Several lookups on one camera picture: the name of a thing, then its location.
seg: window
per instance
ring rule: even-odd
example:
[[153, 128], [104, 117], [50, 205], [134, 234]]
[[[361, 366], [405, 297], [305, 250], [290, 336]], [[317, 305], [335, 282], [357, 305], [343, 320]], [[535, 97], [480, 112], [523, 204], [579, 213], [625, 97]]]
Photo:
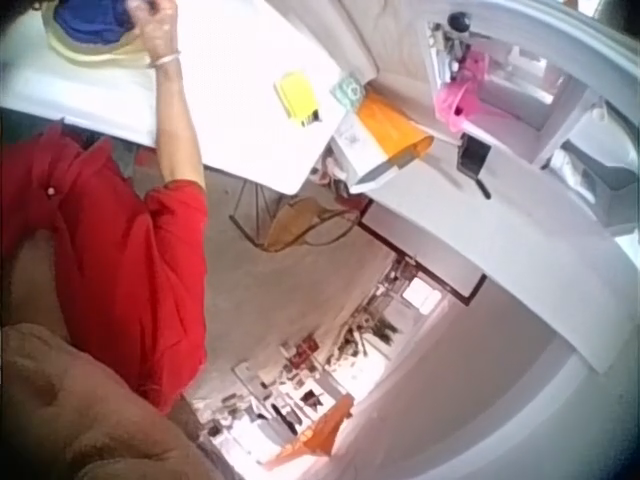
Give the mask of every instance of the window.
[[416, 307], [422, 315], [428, 315], [442, 298], [442, 293], [415, 277], [402, 293], [402, 298]]

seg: black knob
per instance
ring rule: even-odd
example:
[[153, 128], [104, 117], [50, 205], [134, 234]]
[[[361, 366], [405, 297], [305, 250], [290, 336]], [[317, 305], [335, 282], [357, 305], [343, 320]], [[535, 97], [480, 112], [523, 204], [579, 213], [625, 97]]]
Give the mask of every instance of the black knob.
[[457, 33], [467, 33], [471, 30], [471, 18], [465, 12], [455, 12], [447, 18], [449, 28]]

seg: hand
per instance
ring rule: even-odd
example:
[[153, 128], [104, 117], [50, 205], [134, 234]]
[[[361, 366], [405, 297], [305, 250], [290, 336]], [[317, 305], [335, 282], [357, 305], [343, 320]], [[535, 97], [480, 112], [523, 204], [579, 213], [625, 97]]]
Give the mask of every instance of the hand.
[[178, 52], [175, 0], [127, 0], [127, 10], [152, 63]]

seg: yellow sticky note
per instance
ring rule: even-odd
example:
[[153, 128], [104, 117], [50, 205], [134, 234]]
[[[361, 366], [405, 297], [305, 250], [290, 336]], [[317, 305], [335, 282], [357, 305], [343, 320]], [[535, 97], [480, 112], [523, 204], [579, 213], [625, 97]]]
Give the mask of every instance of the yellow sticky note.
[[288, 73], [275, 86], [289, 118], [302, 126], [320, 120], [313, 87], [302, 72]]

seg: woman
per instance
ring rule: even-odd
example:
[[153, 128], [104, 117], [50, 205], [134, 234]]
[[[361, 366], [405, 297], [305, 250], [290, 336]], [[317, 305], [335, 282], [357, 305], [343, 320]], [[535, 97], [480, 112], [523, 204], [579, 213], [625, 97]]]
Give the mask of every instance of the woman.
[[61, 124], [4, 147], [3, 324], [46, 327], [164, 413], [205, 358], [205, 184], [175, 0], [127, 6], [155, 69], [165, 184], [140, 199], [108, 139], [85, 151]]

